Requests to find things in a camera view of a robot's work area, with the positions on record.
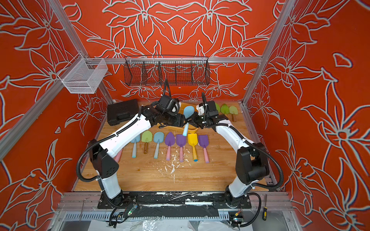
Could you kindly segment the light blue shovel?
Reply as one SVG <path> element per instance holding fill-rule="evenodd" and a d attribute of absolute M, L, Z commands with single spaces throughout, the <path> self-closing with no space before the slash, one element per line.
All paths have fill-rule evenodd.
<path fill-rule="evenodd" d="M 156 143 L 156 149 L 154 153 L 154 159 L 158 159 L 159 156 L 159 147 L 162 142 L 164 142 L 164 133 L 156 132 L 153 137 L 153 141 Z"/>
<path fill-rule="evenodd" d="M 137 155 L 137 143 L 140 142 L 140 134 L 137 135 L 135 138 L 131 140 L 131 143 L 133 143 L 133 151 L 132 151 L 132 158 L 136 158 Z"/>
<path fill-rule="evenodd" d="M 195 112 L 195 109 L 193 106 L 187 106 L 184 108 L 184 116 L 185 116 L 185 119 L 188 119 L 190 118 Z M 184 126 L 184 131 L 183 131 L 183 136 L 187 136 L 188 135 L 188 128 L 189 128 L 189 124 L 186 123 L 185 126 Z"/>

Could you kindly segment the purple square shovel pink handle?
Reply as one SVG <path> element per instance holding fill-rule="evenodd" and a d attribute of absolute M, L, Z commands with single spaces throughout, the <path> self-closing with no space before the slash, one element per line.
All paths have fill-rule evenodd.
<path fill-rule="evenodd" d="M 208 136 L 207 135 L 199 135 L 198 136 L 198 143 L 203 148 L 205 163 L 209 163 L 210 160 L 209 160 L 209 156 L 208 156 L 208 152 L 207 152 L 207 147 L 209 145 Z"/>

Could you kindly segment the purple pointed shovel pink handle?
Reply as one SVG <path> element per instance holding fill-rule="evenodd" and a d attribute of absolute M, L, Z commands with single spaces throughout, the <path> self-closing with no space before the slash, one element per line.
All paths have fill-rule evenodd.
<path fill-rule="evenodd" d="M 171 159 L 171 147 L 175 144 L 175 136 L 172 132 L 169 132 L 165 138 L 165 144 L 167 145 L 167 155 L 166 160 L 170 161 Z"/>

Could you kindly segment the green shovel yellow handle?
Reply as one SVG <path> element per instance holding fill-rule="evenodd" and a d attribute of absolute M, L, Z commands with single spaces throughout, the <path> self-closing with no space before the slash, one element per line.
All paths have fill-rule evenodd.
<path fill-rule="evenodd" d="M 218 103 L 215 103 L 215 106 L 216 106 L 217 111 L 220 113 L 221 112 L 221 108 L 220 108 L 219 104 Z"/>
<path fill-rule="evenodd" d="M 221 112 L 222 112 L 222 114 L 225 114 L 225 115 L 227 115 L 227 114 L 229 114 L 230 112 L 229 112 L 229 106 L 228 105 L 226 105 L 226 104 L 222 104 L 222 106 L 221 106 Z"/>

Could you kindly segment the pale green shovel wooden handle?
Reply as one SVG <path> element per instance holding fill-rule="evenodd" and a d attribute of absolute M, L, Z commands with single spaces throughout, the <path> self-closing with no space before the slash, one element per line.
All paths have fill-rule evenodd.
<path fill-rule="evenodd" d="M 232 115 L 233 122 L 237 122 L 237 115 L 239 114 L 238 109 L 235 106 L 230 106 L 229 112 Z"/>

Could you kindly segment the purple scoop shovel pink handle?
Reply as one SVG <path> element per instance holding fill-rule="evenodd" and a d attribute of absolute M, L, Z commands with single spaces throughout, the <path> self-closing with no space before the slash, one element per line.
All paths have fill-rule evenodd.
<path fill-rule="evenodd" d="M 117 163 L 120 161 L 121 155 L 122 155 L 122 149 L 120 149 L 117 155 L 114 157 Z"/>

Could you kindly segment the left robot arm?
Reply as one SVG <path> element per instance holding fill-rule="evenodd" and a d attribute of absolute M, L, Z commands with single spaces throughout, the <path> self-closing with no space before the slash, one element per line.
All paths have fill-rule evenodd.
<path fill-rule="evenodd" d="M 76 175 L 82 182 L 98 181 L 102 196 L 112 208 L 125 208 L 130 204 L 123 197 L 118 182 L 119 164 L 115 157 L 137 135 L 149 130 L 157 124 L 162 126 L 182 127 L 186 123 L 185 116 L 180 114 L 180 101 L 171 95 L 168 82 L 165 82 L 162 97 L 149 105 L 141 106 L 137 114 L 116 132 L 99 140 L 92 141 L 77 161 Z M 97 175 L 86 178 L 81 172 L 82 160 L 88 157 Z"/>

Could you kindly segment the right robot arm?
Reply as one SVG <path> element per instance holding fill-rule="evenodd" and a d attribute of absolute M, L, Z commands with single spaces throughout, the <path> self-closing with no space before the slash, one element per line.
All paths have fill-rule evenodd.
<path fill-rule="evenodd" d="M 257 212 L 247 222 L 237 221 L 237 215 L 231 218 L 228 225 L 232 228 L 243 228 L 252 225 L 257 219 L 261 208 L 262 198 L 258 193 L 251 190 L 255 187 L 274 190 L 283 185 L 284 174 L 277 160 L 266 151 L 262 143 L 255 143 L 247 139 L 236 129 L 227 116 L 219 115 L 214 101 L 207 101 L 204 93 L 201 94 L 202 103 L 198 105 L 198 115 L 193 114 L 186 121 L 201 129 L 213 129 L 221 135 L 236 152 L 235 171 L 237 176 L 231 184 L 225 188 L 225 203 L 230 208 L 240 208 L 244 199 L 254 195 L 258 198 Z M 271 160 L 277 168 L 279 180 L 274 185 L 263 185 L 259 181 L 269 175 L 268 161 Z"/>

